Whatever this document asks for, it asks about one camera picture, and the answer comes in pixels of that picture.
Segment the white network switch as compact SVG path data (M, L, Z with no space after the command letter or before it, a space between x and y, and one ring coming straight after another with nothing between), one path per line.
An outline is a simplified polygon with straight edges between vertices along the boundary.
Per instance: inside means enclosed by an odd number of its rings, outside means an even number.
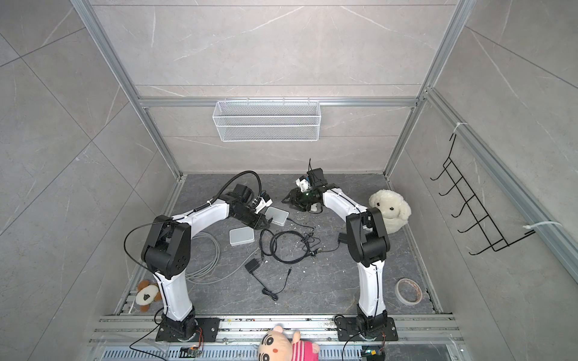
M229 232L229 240L232 247L251 244L254 239L254 230L251 227L241 227Z
M271 224L283 227L287 221L287 218L289 216L289 213L287 211L278 209L278 208L274 208L274 207L268 207L268 209L265 212L265 218L267 221L269 221Z

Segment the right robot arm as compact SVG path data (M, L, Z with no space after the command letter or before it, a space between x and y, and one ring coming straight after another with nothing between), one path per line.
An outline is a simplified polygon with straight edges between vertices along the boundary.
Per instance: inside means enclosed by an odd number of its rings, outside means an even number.
M355 334L365 339L376 338L388 323L382 283L385 260L391 248L381 211L365 207L340 188L329 186L310 190L297 187L282 201L300 211L308 211L319 204L331 209L345 222L346 231L338 236L338 242L347 245L358 265L360 281Z

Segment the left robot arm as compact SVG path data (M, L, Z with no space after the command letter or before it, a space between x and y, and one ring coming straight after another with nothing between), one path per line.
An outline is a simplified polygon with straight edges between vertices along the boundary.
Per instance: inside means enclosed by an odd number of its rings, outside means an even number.
M215 341L218 321L205 319L199 323L188 294L186 268L192 238L227 218L235 218L253 230L267 229L271 222L262 210L271 204L259 174L246 170L233 176L201 206L172 217L160 215L148 224L142 261L136 264L148 270L160 286L163 315L157 341Z

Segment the black power adapter near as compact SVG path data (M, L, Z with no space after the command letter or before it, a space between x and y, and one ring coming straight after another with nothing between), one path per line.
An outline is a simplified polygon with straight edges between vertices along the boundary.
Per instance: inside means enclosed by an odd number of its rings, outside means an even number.
M287 284L292 274L292 268L287 271L283 285L281 287L273 287L270 283L272 278L266 278L265 274L260 271L260 262L257 259L251 258L247 263L245 263L244 267L248 274L251 275L258 284L260 284L261 293L269 297L272 301L278 302L280 294L287 289Z

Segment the large white plush dog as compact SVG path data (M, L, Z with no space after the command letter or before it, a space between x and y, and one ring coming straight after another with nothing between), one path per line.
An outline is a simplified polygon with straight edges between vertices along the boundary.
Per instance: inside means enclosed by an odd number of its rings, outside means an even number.
M389 235L398 232L412 214L409 204L402 195L392 190L379 190L369 198L371 208L378 208L382 214L386 231Z

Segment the brown white plush toy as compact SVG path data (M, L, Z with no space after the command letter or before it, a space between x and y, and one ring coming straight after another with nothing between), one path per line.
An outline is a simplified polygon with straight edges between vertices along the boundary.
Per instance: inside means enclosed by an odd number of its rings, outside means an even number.
M160 288L157 283L149 280L141 281L137 286L137 295L135 303L138 305L141 312L149 310L150 306L163 299L160 293Z

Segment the roll of tape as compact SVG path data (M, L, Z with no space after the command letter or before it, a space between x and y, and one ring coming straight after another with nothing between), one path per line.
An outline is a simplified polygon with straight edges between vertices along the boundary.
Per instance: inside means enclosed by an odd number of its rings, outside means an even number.
M401 278L394 287L398 301L407 306L418 305L423 300L423 292L417 282L409 278Z

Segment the pink striped cartoon doll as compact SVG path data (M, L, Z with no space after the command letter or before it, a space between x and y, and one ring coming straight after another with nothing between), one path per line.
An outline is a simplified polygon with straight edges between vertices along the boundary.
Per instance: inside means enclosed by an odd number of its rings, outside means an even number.
M262 338L258 350L258 361L319 361L320 346L302 340L299 330L292 340L284 335L281 326L275 326Z

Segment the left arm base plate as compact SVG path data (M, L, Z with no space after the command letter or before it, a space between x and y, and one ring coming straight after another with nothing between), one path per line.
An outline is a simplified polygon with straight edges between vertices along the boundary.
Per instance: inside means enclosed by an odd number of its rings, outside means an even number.
M175 321L164 317L160 322L155 341L166 342L215 342L220 318L187 318Z

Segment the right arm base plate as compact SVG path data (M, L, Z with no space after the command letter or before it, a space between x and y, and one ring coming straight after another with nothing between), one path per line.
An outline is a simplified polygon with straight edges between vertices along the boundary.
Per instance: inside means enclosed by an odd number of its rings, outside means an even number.
M394 319L384 314L366 317L345 317L338 314L334 317L340 341L398 341L397 327Z

